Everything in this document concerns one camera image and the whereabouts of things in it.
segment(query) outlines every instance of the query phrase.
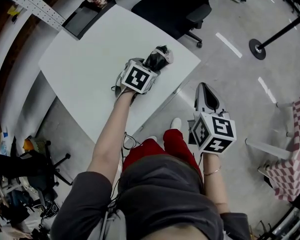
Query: checkered tablecloth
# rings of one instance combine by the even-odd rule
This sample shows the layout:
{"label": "checkered tablecloth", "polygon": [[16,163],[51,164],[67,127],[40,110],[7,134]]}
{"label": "checkered tablecloth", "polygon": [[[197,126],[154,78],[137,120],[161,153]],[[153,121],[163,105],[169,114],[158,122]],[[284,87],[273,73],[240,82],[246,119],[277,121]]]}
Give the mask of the checkered tablecloth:
{"label": "checkered tablecloth", "polygon": [[293,156],[265,168],[277,199],[294,201],[300,194],[300,98],[293,103]]}

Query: concrete floor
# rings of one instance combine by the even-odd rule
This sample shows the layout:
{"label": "concrete floor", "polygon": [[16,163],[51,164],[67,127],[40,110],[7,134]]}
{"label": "concrete floor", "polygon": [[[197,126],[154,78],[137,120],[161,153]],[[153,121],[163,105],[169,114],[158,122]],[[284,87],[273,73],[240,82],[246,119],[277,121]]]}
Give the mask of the concrete floor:
{"label": "concrete floor", "polygon": [[[285,133],[293,129],[292,111],[276,108],[259,80],[263,79],[277,102],[292,102],[300,96],[300,25],[270,44],[265,60],[257,60],[249,50],[250,39],[263,42],[289,24],[289,19],[296,18],[287,3],[273,1],[247,0],[238,4],[231,0],[210,0],[211,14],[202,29],[193,31],[203,39],[203,47],[197,48],[187,36],[179,40],[201,59],[201,63],[177,95],[135,136],[141,142],[156,135],[162,144],[163,133],[171,120],[180,117],[181,131],[187,140],[187,120],[193,118],[196,87],[200,82],[211,85],[224,99],[236,124],[237,142],[221,157],[230,208],[233,212],[246,213],[256,232],[261,229],[260,220],[273,226],[289,209],[289,203],[275,199],[274,192],[257,172],[259,165],[273,157],[247,147],[245,139],[249,137],[285,147],[290,141]],[[242,57],[239,58],[216,33],[233,44]],[[39,136],[51,140],[54,161],[66,153],[71,154],[71,159],[60,166],[65,177],[74,179],[87,169],[94,143],[58,99],[51,106]],[[190,149],[199,161],[197,148],[191,146]],[[61,205],[70,187],[61,182],[55,190]]]}

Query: white cube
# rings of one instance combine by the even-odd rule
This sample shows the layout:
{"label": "white cube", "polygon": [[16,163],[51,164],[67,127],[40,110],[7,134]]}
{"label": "white cube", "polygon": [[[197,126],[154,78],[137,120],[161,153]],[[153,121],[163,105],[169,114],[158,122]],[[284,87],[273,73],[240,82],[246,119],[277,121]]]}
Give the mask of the white cube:
{"label": "white cube", "polygon": [[201,112],[191,128],[200,152],[222,154],[236,140],[235,121]]}
{"label": "white cube", "polygon": [[130,60],[124,70],[121,83],[137,93],[143,94],[150,89],[157,76],[156,73],[144,67],[141,63]]}

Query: bracelet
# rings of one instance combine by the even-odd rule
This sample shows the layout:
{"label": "bracelet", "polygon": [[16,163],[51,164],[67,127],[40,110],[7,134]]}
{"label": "bracelet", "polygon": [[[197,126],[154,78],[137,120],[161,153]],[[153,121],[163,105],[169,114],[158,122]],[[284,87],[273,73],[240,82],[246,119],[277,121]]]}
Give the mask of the bracelet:
{"label": "bracelet", "polygon": [[212,174],[215,174],[215,173],[219,172],[220,169],[221,169],[221,165],[220,165],[219,169],[215,170],[214,172],[211,172],[211,173],[205,173],[205,172],[203,172],[203,175],[205,175],[205,176],[210,176],[210,175],[212,175]]}

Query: black pole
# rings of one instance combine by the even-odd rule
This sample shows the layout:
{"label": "black pole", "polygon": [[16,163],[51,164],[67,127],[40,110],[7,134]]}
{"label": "black pole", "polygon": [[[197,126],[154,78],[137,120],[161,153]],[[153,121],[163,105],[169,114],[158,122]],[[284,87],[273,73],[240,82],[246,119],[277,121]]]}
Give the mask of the black pole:
{"label": "black pole", "polygon": [[261,50],[265,48],[267,45],[271,44],[274,40],[278,39],[285,33],[287,33],[289,30],[293,29],[296,25],[300,23],[300,16],[296,18],[294,21],[292,21],[289,25],[285,26],[283,29],[281,29],[278,33],[271,36],[267,41],[265,41],[263,44],[258,46],[258,49]]}
{"label": "black pole", "polygon": [[249,41],[249,48],[252,54],[259,60],[264,60],[266,57],[266,50],[265,47],[269,44],[271,44],[273,41],[277,40],[279,37],[287,33],[289,30],[294,28],[300,24],[300,16],[296,18],[293,22],[291,22],[289,25],[285,26],[283,29],[281,29],[278,33],[274,34],[272,37],[270,37],[267,41],[264,43],[261,43],[260,41],[256,39],[251,39]]}

